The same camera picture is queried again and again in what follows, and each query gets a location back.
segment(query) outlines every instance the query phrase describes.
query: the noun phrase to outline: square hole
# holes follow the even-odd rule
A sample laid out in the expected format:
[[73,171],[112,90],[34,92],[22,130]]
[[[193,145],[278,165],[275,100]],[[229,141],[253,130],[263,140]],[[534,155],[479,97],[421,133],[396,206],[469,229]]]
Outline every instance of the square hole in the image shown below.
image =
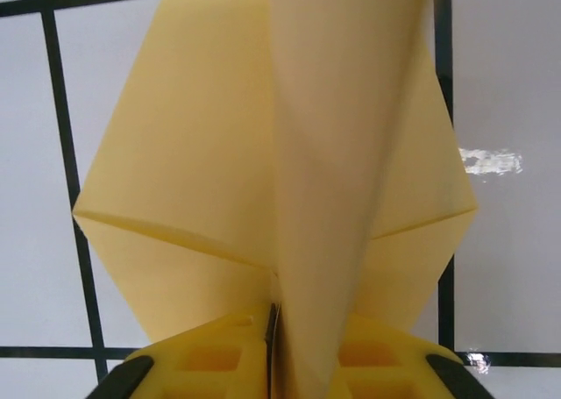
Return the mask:
[[341,367],[398,366],[394,352],[386,345],[375,342],[346,342],[339,348]]
[[410,381],[348,381],[352,399],[423,399]]
[[242,350],[237,346],[194,346],[178,366],[183,371],[234,371]]

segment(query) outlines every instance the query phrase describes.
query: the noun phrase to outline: grid background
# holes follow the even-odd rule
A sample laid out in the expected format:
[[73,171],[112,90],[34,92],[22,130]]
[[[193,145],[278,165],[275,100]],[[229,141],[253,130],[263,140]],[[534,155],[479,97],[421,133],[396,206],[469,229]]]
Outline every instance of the grid background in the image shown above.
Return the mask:
[[[62,152],[64,175],[66,178],[68,215],[80,192],[81,178],[75,151],[75,134],[73,134],[73,118],[69,109],[67,99],[67,83],[65,82],[65,64],[61,55],[60,36],[57,30],[58,11],[69,10],[84,6],[95,6],[101,4],[113,4],[126,0],[10,0],[0,2],[0,20],[11,20],[8,18],[25,17],[25,15],[38,14],[44,41],[46,45],[46,57],[48,59],[48,70],[50,74],[54,107],[56,111],[56,125],[60,137],[60,149]],[[437,75],[441,84],[444,98],[449,112],[454,117],[454,76],[452,50],[452,0],[443,0],[435,13],[435,58]],[[11,79],[10,76],[2,76],[1,79]],[[100,317],[100,306],[96,295],[96,284],[94,270],[92,267],[92,254],[89,250],[88,241],[73,221],[73,235],[75,249],[77,251],[79,275],[82,280],[83,298],[86,305],[87,324],[89,328],[90,346],[41,346],[41,345],[7,345],[0,346],[0,358],[19,359],[50,359],[50,360],[75,360],[75,363],[94,363],[96,378],[101,380],[116,362],[124,359],[134,348],[107,346],[104,342],[102,319]],[[437,339],[441,345],[449,347],[465,361],[470,364],[472,351],[458,351],[455,347],[457,328],[455,327],[455,260],[452,258],[446,268],[437,292]],[[495,367],[561,367],[561,353],[555,351],[540,352],[496,352],[478,351],[486,357]]]

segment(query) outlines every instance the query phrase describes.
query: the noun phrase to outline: yellow paper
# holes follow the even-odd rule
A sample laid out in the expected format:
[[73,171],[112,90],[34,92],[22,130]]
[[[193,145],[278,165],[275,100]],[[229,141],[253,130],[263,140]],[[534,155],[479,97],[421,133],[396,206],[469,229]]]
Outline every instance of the yellow paper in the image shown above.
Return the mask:
[[152,340],[280,298],[311,399],[351,310],[415,320],[475,209],[422,12],[162,0],[75,206]]
[[401,142],[399,102],[423,6],[272,0],[286,373],[303,397],[327,393]]
[[267,0],[162,0],[75,214],[274,259]]

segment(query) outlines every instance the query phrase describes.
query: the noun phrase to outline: folded paper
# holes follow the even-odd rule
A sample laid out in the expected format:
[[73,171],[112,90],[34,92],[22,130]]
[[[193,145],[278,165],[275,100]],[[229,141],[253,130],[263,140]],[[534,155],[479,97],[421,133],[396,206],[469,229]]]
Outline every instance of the folded paper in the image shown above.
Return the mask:
[[286,397],[408,329],[476,203],[424,0],[162,0],[75,217],[152,340],[281,301]]

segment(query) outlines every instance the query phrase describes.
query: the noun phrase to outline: paper fold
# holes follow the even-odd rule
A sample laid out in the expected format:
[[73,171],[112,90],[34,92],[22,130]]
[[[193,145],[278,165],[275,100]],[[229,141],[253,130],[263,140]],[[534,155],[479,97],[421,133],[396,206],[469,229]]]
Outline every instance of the paper fold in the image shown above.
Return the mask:
[[161,1],[75,206],[152,340],[280,299],[312,399],[349,312],[421,312],[476,209],[423,1]]

